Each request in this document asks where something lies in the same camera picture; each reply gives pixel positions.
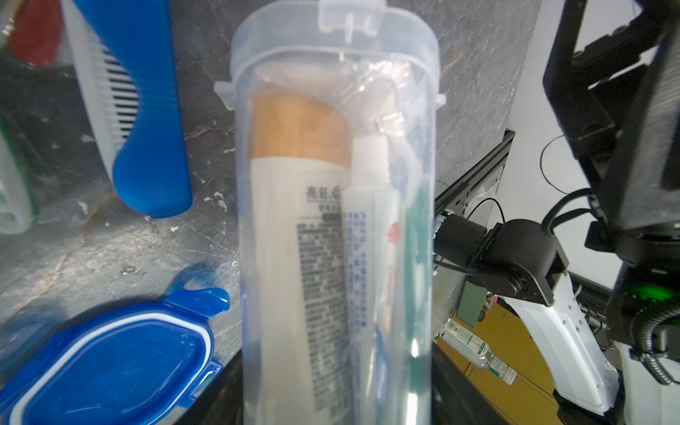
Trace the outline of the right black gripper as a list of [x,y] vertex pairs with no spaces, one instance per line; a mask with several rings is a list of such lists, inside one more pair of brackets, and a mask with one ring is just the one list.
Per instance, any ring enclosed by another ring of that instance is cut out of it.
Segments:
[[568,1],[545,95],[591,187],[586,244],[630,266],[679,262],[679,4],[640,14],[584,47],[586,4]]

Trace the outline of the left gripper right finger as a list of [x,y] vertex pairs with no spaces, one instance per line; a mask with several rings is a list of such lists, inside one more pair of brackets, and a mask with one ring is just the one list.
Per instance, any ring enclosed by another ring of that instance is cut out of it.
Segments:
[[508,424],[439,346],[431,357],[432,424]]

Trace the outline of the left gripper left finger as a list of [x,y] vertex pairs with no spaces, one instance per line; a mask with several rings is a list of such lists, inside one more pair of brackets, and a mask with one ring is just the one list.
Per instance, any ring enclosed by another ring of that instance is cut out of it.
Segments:
[[176,424],[244,424],[244,361],[238,352]]

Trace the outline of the blue-lid clear container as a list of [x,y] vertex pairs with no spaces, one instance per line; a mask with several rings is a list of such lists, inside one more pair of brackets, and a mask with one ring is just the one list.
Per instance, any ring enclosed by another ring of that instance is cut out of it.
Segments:
[[437,37],[274,1],[232,41],[247,424],[431,421]]

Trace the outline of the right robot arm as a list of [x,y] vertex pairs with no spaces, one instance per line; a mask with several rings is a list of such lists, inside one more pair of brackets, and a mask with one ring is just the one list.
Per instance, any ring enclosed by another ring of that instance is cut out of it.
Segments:
[[[588,182],[542,221],[486,229],[458,215],[435,238],[442,263],[500,296],[547,364],[565,424],[679,421],[679,4],[577,47],[586,4],[563,7],[543,85]],[[590,214],[586,246],[623,263],[604,322],[613,366],[577,304],[555,230]]]

